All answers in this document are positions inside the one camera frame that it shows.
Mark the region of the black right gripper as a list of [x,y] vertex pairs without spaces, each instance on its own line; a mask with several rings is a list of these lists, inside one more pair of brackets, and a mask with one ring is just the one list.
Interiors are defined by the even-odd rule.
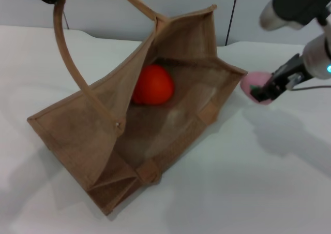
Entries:
[[250,95],[258,102],[275,100],[279,92],[291,91],[295,86],[310,80],[303,57],[295,54],[280,66],[268,81],[268,86],[250,86]]

